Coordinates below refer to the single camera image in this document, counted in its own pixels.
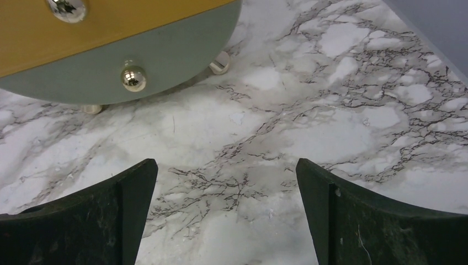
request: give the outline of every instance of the white marble countertop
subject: white marble countertop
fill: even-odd
[[[228,51],[224,76],[97,116],[1,91],[0,212],[155,158],[138,265],[314,264],[304,157],[468,214],[467,89],[380,0],[245,0]]]

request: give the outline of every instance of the toy dresser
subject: toy dresser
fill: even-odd
[[[241,0],[10,0],[0,8],[0,88],[31,98],[101,106],[155,94],[210,66]]]

